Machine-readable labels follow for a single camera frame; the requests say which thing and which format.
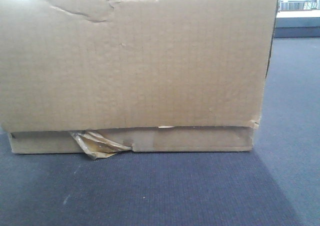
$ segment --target torn tape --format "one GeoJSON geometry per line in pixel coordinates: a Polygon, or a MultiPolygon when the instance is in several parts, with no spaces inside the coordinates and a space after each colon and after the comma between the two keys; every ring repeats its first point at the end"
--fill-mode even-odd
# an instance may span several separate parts
{"type": "Polygon", "coordinates": [[[69,131],[70,135],[93,160],[108,158],[118,152],[130,151],[131,146],[125,146],[106,138],[96,131],[69,131]]]}

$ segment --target cardboard box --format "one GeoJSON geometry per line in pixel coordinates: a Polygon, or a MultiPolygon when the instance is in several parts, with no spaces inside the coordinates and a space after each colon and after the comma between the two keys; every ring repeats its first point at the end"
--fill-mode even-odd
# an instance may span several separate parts
{"type": "MultiPolygon", "coordinates": [[[[179,127],[221,135],[220,127],[230,135],[239,127],[248,139],[260,123],[277,0],[0,1],[1,125],[13,135],[46,135],[30,150],[30,137],[11,140],[14,152],[79,151],[56,131],[84,139],[82,131],[166,126],[178,127],[171,132],[179,138],[179,127]],[[59,147],[41,150],[55,139],[59,147]]],[[[233,148],[204,138],[206,146],[135,145],[233,148]]]]}

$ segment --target box lid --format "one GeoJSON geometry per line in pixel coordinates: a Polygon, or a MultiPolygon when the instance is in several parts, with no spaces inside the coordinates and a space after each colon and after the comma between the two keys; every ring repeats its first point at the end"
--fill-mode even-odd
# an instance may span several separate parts
{"type": "Polygon", "coordinates": [[[259,124],[277,0],[0,0],[9,132],[259,124]]]}

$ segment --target corrugated cardboard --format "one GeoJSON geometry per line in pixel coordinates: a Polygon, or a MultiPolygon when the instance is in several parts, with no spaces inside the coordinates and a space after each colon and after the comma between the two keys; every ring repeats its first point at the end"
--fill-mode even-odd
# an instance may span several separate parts
{"type": "Polygon", "coordinates": [[[8,132],[260,123],[277,0],[0,2],[8,132]]]}
{"type": "Polygon", "coordinates": [[[195,151],[250,151],[254,130],[250,127],[173,127],[173,128],[119,128],[94,132],[107,139],[97,143],[96,138],[85,141],[85,148],[68,132],[15,132],[10,134],[14,153],[80,153],[92,158],[106,158],[114,152],[195,152],[195,151]],[[124,148],[115,148],[115,144],[124,148]]]}

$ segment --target gray carpet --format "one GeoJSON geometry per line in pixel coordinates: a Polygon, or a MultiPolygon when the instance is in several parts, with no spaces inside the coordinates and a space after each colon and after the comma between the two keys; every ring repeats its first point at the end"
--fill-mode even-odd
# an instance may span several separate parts
{"type": "Polygon", "coordinates": [[[252,152],[14,155],[4,226],[320,225],[320,40],[276,39],[252,152]]]}

